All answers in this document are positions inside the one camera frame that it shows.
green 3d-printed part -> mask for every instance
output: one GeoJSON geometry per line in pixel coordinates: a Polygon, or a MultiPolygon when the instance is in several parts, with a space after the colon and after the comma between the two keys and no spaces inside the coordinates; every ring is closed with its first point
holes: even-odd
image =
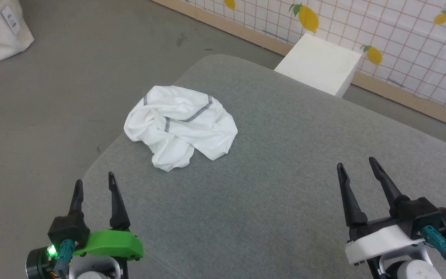
{"type": "Polygon", "coordinates": [[[144,257],[142,242],[128,231],[100,230],[92,232],[87,245],[76,250],[73,256],[84,253],[96,256],[127,258],[129,261],[144,257]]]}

crumpled white fabric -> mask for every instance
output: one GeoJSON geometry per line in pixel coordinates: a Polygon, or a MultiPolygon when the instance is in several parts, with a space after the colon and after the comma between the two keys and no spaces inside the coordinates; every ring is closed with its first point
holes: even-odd
{"type": "Polygon", "coordinates": [[[183,168],[194,148],[211,160],[228,153],[237,135],[232,116],[207,94],[177,86],[154,86],[124,125],[132,141],[143,141],[155,167],[183,168]]]}

green led light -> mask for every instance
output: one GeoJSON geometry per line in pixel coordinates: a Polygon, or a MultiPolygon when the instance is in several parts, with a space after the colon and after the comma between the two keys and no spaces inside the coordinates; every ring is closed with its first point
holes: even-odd
{"type": "Polygon", "coordinates": [[[51,245],[51,246],[48,247],[48,255],[49,255],[50,257],[54,257],[54,256],[56,256],[57,254],[58,254],[58,252],[56,251],[56,248],[55,248],[54,245],[51,245]]]}

teal connector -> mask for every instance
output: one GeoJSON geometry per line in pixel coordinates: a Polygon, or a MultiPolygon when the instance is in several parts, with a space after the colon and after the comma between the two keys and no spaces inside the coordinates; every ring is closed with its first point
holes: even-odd
{"type": "Polygon", "coordinates": [[[69,272],[69,263],[73,257],[73,252],[75,252],[75,245],[71,239],[63,240],[62,245],[60,245],[60,250],[58,251],[58,256],[56,257],[56,265],[53,271],[60,276],[60,278],[65,279],[65,276],[69,272]]]}
{"type": "Polygon", "coordinates": [[[432,226],[425,226],[421,232],[424,240],[435,247],[446,260],[446,239],[432,226]]]}

lemon print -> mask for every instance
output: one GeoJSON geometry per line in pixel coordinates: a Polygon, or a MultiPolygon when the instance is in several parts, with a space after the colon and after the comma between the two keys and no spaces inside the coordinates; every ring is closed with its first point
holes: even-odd
{"type": "Polygon", "coordinates": [[[316,33],[317,27],[319,26],[319,20],[317,19],[317,15],[307,6],[303,6],[302,4],[292,4],[290,5],[290,9],[293,9],[294,16],[299,14],[299,21],[304,26],[306,30],[310,30],[313,33],[316,33]]]}
{"type": "Polygon", "coordinates": [[[441,14],[439,14],[438,16],[435,16],[434,23],[438,24],[438,25],[442,25],[445,22],[446,22],[446,9],[443,9],[441,11],[441,14]]]}
{"type": "Polygon", "coordinates": [[[364,48],[364,52],[368,53],[368,60],[370,60],[374,65],[378,66],[381,63],[383,57],[381,55],[381,52],[379,52],[379,50],[377,50],[373,46],[366,46],[366,45],[361,46],[361,48],[364,48]]]}
{"type": "Polygon", "coordinates": [[[225,0],[225,5],[230,9],[235,9],[235,0],[225,0]]]}

